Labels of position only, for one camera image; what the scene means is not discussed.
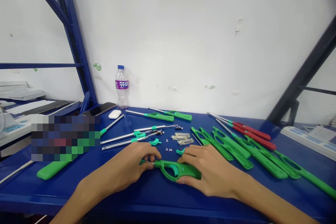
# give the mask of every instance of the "red plastic handle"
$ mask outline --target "red plastic handle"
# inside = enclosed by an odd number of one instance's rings
[[[236,131],[242,133],[243,135],[247,135],[247,136],[249,136],[249,137],[252,138],[254,141],[260,143],[261,145],[263,145],[263,146],[265,146],[265,147],[267,147],[267,148],[269,148],[269,149],[271,149],[271,150],[275,150],[275,149],[277,148],[276,145],[275,145],[274,143],[268,142],[268,141],[266,141],[265,139],[263,139],[263,138],[261,138],[261,137],[259,137],[259,136],[257,136],[257,135],[254,135],[253,133],[251,133],[251,132],[249,132],[249,131],[245,131],[245,130],[243,130],[242,128],[239,128],[239,127],[237,127],[237,126],[233,126],[233,128],[234,128]]]
[[[261,138],[264,138],[268,141],[271,140],[271,136],[264,133],[264,132],[261,132],[261,131],[258,131],[256,129],[253,129],[249,126],[246,126],[245,124],[241,124],[240,122],[233,122],[232,123],[233,125],[239,127],[239,128],[242,128],[243,130],[246,130],[246,131],[250,131],[251,133],[253,133],[254,135],[257,135],[258,137],[261,137]]]

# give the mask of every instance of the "hand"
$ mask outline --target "hand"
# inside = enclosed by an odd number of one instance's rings
[[[154,166],[151,163],[140,164],[141,159],[155,161],[155,157],[161,159],[161,154],[156,147],[147,142],[134,142],[117,155],[107,161],[103,166],[86,176],[77,188],[98,190],[100,198],[105,198],[112,193],[126,189],[136,182],[140,175]]]
[[[183,176],[176,182],[192,186],[206,196],[237,199],[237,192],[243,186],[243,181],[249,177],[226,161],[212,145],[190,145],[185,148],[178,163],[193,165],[202,173],[202,178],[198,180]]]

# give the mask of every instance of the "white cable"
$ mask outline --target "white cable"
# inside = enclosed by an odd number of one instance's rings
[[[70,107],[70,106],[72,106],[72,105],[74,105],[75,103],[78,103],[78,102],[80,102],[80,101],[75,101],[75,102],[73,102],[73,103],[71,103],[71,104],[69,104],[69,105],[67,105],[67,106],[65,106],[65,107],[63,107],[63,108],[60,108],[59,110],[57,110],[57,111],[55,111],[55,112],[52,112],[51,114],[49,114],[49,115],[47,115],[47,116],[51,116],[51,115],[53,115],[53,114],[56,114],[57,112],[60,112],[61,110],[65,109],[65,108],[68,108],[68,107]]]
[[[11,174],[9,174],[7,177],[5,177],[4,179],[2,179],[2,180],[0,181],[0,184],[1,184],[2,182],[4,182],[6,179],[8,179],[8,178],[10,178],[11,176],[13,176],[13,175],[14,175],[15,173],[17,173],[18,171],[20,171],[20,170],[26,168],[28,165],[30,165],[30,164],[33,163],[33,162],[34,162],[34,161],[29,161],[29,162],[25,163],[25,164],[22,165],[19,169],[13,171],[13,172],[12,172]]]
[[[39,219],[35,224],[38,224],[41,220],[43,220],[47,215],[44,215],[41,219]]]
[[[5,129],[5,126],[6,126],[6,117],[5,117],[5,113],[2,111],[2,108],[0,108],[0,113],[2,114],[2,117],[3,117],[3,126],[2,126],[2,129],[0,130],[0,134],[3,132],[3,130]]]

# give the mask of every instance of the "plastic water bottle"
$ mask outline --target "plastic water bottle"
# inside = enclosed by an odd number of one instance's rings
[[[117,94],[119,95],[118,106],[119,109],[128,108],[128,80],[125,73],[125,67],[123,65],[118,65],[118,72],[115,76],[115,86],[117,89]]]

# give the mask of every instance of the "green lighter handle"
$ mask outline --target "green lighter handle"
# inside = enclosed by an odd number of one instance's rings
[[[43,180],[51,179],[55,176],[60,170],[62,170],[67,164],[71,161],[54,161],[43,167],[37,172],[37,177]]]
[[[174,117],[170,115],[162,115],[159,113],[151,113],[151,114],[145,114],[146,117],[160,119],[164,121],[174,121]]]
[[[193,118],[192,115],[182,114],[182,113],[177,112],[175,110],[164,111],[164,113],[167,114],[167,115],[171,115],[171,116],[178,117],[178,118],[181,118],[181,119],[184,119],[184,120],[188,120],[188,121],[191,121],[191,119]]]
[[[266,156],[268,159],[270,159],[273,163],[275,163],[277,166],[279,166],[284,172],[286,172],[292,179],[298,179],[300,178],[300,174],[297,173],[291,166],[289,166],[287,163],[282,162],[279,158],[274,156],[272,153],[270,153],[268,150],[266,150],[261,144],[254,141],[249,136],[245,135],[248,142],[252,143],[259,151]]]
[[[232,136],[240,143],[247,151],[251,153],[251,155],[266,169],[268,170],[274,177],[278,179],[286,179],[288,178],[287,173],[285,173],[282,169],[276,166],[271,160],[265,157],[253,144],[238,137],[236,134],[232,134]]]
[[[191,176],[196,179],[202,178],[200,171],[190,164],[180,164],[177,162],[156,160],[154,167],[160,167],[164,176],[173,182],[182,176]],[[165,167],[172,168],[174,171],[174,176],[168,174],[168,172],[165,170]]]
[[[224,139],[228,144],[230,144],[233,148],[240,152],[240,154],[242,154],[245,158],[249,158],[251,156],[251,154],[247,150],[245,150],[242,146],[233,141],[230,137],[225,135],[222,131],[217,129],[215,126],[213,126],[212,128],[222,139]]]
[[[315,177],[313,174],[311,174],[309,171],[303,169],[301,166],[299,166],[297,163],[295,163],[290,158],[286,157],[284,154],[278,152],[277,150],[274,150],[274,152],[279,155],[280,159],[284,161],[286,164],[288,164],[290,167],[292,167],[294,170],[296,170],[299,174],[301,174],[303,177],[308,179],[310,182],[312,182],[314,185],[319,187],[322,191],[324,191],[326,194],[328,194],[330,197],[332,197],[334,200],[336,200],[336,190],[332,188],[331,186],[324,183],[319,178]]]
[[[210,142],[210,144],[216,148],[216,150],[227,160],[232,161],[233,157],[228,153],[216,140],[214,140],[203,128],[200,127],[201,133],[206,139]]]
[[[203,145],[209,145],[210,142],[206,139],[206,137],[203,135],[202,132],[198,131],[197,129],[195,129],[194,127],[191,127],[191,130],[193,131],[193,133],[198,137],[198,139],[202,142]]]
[[[223,148],[225,148],[228,152],[230,152],[232,154],[232,156],[234,156],[237,161],[247,170],[252,169],[253,168],[253,164],[247,159],[245,158],[239,151],[237,151],[235,148],[233,148],[229,143],[227,143],[225,140],[222,140],[221,136],[218,135],[215,131],[212,131],[215,140],[218,142],[217,138],[223,143],[219,145],[221,145]]]

